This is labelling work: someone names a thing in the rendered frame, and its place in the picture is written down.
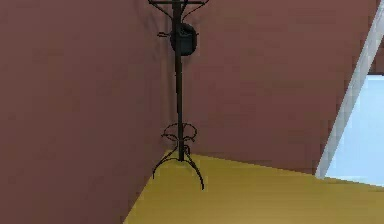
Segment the black metal coat stand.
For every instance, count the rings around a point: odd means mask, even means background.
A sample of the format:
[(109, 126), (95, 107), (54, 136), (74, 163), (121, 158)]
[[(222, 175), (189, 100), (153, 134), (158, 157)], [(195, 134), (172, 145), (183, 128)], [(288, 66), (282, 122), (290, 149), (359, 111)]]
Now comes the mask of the black metal coat stand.
[(182, 58), (186, 56), (181, 55), (181, 38), (180, 28), (181, 24), (185, 23), (184, 20), (194, 11), (205, 6), (210, 0), (148, 0), (148, 3), (164, 13), (172, 24), (170, 32), (159, 32), (158, 37), (169, 38), (170, 45), (174, 51), (174, 67), (175, 67), (175, 90), (176, 90), (176, 110), (177, 122), (168, 125), (162, 137), (167, 138), (175, 143), (174, 149), (166, 154), (153, 168), (152, 178), (155, 178), (157, 169), (164, 163), (175, 160), (178, 162), (185, 162), (189, 164), (199, 177), (201, 189), (205, 189), (204, 178), (197, 167), (196, 163), (191, 158), (191, 149), (187, 144), (188, 141), (194, 142), (198, 130), (197, 128), (183, 121), (183, 65)]

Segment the white door frame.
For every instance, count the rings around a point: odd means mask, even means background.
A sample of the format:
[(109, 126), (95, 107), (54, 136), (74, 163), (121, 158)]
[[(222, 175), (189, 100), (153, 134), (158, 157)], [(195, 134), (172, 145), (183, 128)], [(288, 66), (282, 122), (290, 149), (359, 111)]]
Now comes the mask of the white door frame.
[(367, 34), (359, 59), (356, 63), (348, 88), (343, 97), (335, 122), (317, 166), (315, 177), (318, 179), (324, 179), (327, 174), (383, 37), (384, 0), (380, 0), (372, 25)]

